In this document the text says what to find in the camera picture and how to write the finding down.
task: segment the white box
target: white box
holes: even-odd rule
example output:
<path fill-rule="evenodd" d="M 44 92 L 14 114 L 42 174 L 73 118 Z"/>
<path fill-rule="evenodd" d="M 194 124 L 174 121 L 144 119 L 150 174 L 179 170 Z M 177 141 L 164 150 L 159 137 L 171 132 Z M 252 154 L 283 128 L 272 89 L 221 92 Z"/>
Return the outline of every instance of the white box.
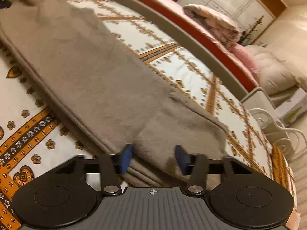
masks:
<path fill-rule="evenodd" d="M 302 88 L 275 109 L 278 118 L 285 126 L 292 124 L 305 111 L 307 111 L 307 93 Z"/>

